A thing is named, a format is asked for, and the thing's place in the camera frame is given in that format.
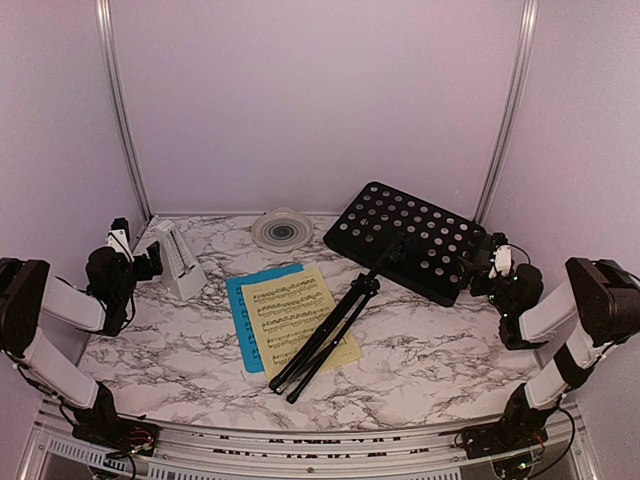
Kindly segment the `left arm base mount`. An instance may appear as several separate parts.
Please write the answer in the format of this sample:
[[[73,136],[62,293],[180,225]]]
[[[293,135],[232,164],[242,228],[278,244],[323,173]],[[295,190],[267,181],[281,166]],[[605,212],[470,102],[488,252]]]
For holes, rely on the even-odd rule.
[[[101,382],[94,404],[88,409],[72,407],[75,419],[72,435],[96,445],[152,456],[159,427],[144,419],[121,417],[112,392]]]

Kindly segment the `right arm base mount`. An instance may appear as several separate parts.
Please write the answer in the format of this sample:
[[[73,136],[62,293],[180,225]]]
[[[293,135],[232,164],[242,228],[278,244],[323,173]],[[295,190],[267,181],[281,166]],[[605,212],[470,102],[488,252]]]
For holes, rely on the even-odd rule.
[[[459,430],[454,443],[465,450],[468,459],[525,448],[535,443],[535,435],[546,435],[544,426],[552,413],[552,409],[531,407],[525,384],[521,384],[511,394],[499,420]]]

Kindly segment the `black music stand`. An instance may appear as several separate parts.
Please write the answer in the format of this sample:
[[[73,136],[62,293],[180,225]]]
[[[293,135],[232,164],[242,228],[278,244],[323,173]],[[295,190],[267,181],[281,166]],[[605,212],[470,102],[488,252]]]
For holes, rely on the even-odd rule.
[[[295,403],[350,332],[386,278],[444,307],[465,288],[487,236],[478,223],[372,181],[323,237],[334,252],[365,267],[325,320],[270,381]]]

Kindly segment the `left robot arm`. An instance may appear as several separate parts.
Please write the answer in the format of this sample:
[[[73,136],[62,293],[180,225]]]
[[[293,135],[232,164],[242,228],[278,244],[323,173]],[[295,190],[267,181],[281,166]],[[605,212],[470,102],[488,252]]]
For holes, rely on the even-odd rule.
[[[136,284],[162,272],[159,245],[148,256],[135,256],[122,230],[110,231],[107,244],[89,255],[85,289],[53,275],[45,260],[1,258],[1,351],[16,368],[34,374],[30,385],[59,398],[106,445],[119,444],[127,432],[112,391],[59,351],[39,320],[50,317],[84,333],[116,337],[135,317]]]

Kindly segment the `white metronome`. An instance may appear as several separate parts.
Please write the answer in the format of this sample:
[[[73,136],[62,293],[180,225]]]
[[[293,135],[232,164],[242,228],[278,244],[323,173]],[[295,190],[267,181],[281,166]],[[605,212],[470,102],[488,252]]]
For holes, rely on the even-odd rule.
[[[200,263],[171,220],[159,222],[155,234],[160,246],[163,286],[182,301],[191,299],[207,284]]]

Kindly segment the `blue sheet music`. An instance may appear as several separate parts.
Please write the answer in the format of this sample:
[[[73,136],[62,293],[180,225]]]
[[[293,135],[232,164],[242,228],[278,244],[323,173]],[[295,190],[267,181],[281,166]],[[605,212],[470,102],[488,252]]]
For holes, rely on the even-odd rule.
[[[229,278],[226,280],[226,290],[228,294],[231,313],[236,330],[239,347],[242,354],[244,367],[249,373],[259,373],[264,371],[261,356],[253,334],[248,310],[245,305],[242,287],[254,285],[270,280],[282,278],[284,276],[303,271],[301,264],[291,264],[283,267],[263,270],[258,273],[243,277]]]

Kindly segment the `yellow sheet music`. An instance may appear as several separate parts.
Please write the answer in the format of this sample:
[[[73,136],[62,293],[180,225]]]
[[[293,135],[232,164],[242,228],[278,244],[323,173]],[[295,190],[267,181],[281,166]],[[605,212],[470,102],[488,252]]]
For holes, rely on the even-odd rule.
[[[242,287],[265,376],[293,359],[336,303],[317,267]]]

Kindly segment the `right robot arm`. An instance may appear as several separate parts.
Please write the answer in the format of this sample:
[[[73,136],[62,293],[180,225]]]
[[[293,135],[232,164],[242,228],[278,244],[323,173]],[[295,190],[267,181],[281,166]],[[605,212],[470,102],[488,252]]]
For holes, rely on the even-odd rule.
[[[500,315],[499,337],[511,350],[546,346],[562,330],[567,339],[541,371],[511,394],[495,438],[515,448],[559,408],[562,397],[586,383],[607,352],[639,333],[639,278],[613,260],[571,257],[562,282],[544,294],[541,271],[514,264],[512,245],[460,257],[462,279]]]

